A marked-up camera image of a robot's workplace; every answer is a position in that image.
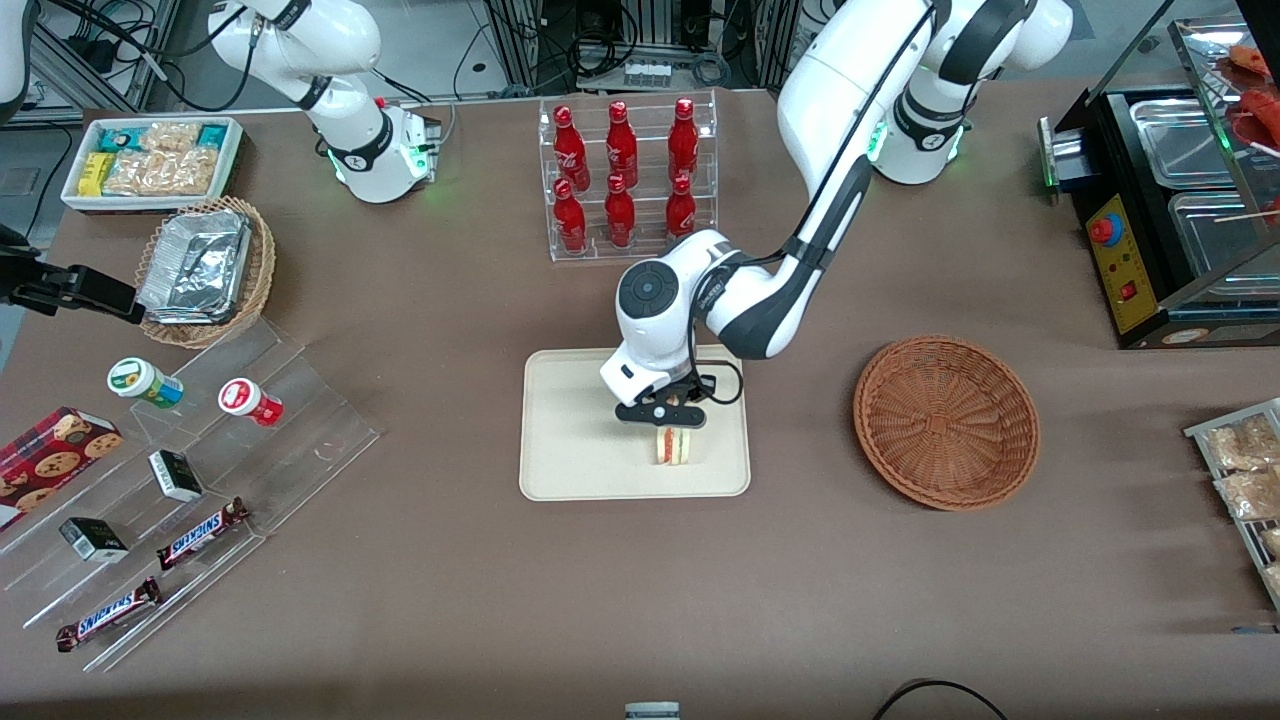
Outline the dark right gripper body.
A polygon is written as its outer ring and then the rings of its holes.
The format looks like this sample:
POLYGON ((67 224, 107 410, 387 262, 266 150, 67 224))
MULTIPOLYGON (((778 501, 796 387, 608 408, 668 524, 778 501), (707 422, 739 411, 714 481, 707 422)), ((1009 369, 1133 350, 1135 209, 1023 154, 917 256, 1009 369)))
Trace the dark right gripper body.
POLYGON ((18 307, 46 307, 40 300, 23 299, 17 292, 44 278, 38 251, 27 238, 8 225, 1 225, 1 304, 18 307))

